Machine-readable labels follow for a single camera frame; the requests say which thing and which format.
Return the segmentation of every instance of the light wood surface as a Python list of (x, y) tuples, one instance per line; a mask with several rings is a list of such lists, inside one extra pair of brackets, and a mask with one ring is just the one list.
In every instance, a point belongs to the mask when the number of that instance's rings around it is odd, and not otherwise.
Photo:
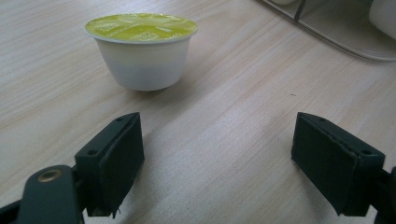
[[(182, 79), (127, 91), (84, 24), (129, 12), (196, 21)], [(338, 217), (290, 159), (297, 112), (396, 165), (396, 63), (350, 55), (256, 0), (0, 3), (0, 206), (111, 120), (140, 112), (146, 160), (115, 219), (87, 223), (373, 223)]]

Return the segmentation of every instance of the table surface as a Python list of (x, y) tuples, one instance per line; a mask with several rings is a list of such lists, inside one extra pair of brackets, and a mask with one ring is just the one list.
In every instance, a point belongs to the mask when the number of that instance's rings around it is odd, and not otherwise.
[[(155, 12), (199, 26), (182, 79), (127, 91), (84, 24)], [(326, 118), (396, 165), (396, 63), (348, 54), (257, 0), (0, 3), (0, 206), (111, 120), (140, 112), (146, 160), (111, 217), (87, 223), (373, 223), (338, 217), (290, 159), (297, 112)]]

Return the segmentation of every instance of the wooden table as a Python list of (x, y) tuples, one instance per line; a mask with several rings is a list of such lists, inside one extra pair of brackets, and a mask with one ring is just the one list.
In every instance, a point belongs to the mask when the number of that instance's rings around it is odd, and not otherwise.
[[(84, 31), (129, 12), (196, 21), (182, 79), (127, 91)], [(396, 63), (350, 55), (257, 0), (0, 3), (0, 206), (114, 118), (141, 113), (146, 160), (115, 219), (87, 223), (373, 223), (338, 217), (290, 159), (297, 112), (396, 165)]]

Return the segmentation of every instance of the plastic cup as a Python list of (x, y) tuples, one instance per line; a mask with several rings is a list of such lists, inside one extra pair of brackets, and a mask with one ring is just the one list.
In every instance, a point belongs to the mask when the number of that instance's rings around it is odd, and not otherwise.
[(85, 30), (117, 83), (129, 90), (156, 91), (180, 79), (197, 25), (176, 16), (135, 13), (95, 19)]

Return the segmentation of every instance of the white plastic cup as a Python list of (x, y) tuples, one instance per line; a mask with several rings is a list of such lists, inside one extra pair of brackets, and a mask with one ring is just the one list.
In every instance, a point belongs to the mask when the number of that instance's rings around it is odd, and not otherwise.
[[(154, 27), (154, 29), (157, 28), (167, 29), (169, 27)], [(120, 28), (109, 27), (108, 29), (117, 31)], [(189, 42), (195, 32), (192, 31), (187, 35), (176, 35), (176, 37), (166, 39), (152, 39), (151, 34), (147, 34), (143, 30), (143, 34), (146, 35), (143, 40), (122, 40), (93, 35), (87, 31), (96, 40), (106, 65), (117, 83), (126, 89), (135, 91), (156, 91), (169, 87), (180, 80), (186, 62)]]
[(396, 39), (396, 0), (374, 0), (370, 7), (370, 22)]

